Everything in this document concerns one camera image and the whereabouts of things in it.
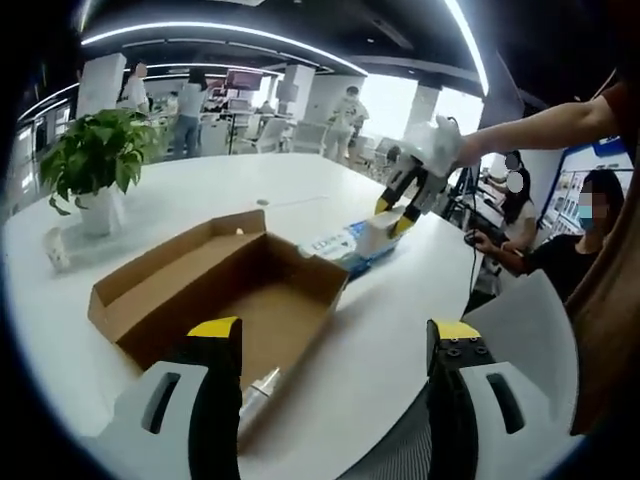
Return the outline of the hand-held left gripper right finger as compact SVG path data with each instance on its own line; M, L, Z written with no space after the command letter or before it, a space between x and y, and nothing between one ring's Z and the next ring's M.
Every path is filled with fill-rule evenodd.
M542 479L570 449L551 400L464 322L429 320L432 479Z

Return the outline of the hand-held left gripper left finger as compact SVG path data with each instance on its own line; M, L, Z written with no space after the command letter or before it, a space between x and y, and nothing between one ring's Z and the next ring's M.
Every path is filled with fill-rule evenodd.
M116 479L237 479L243 323L192 328L116 400L84 442Z

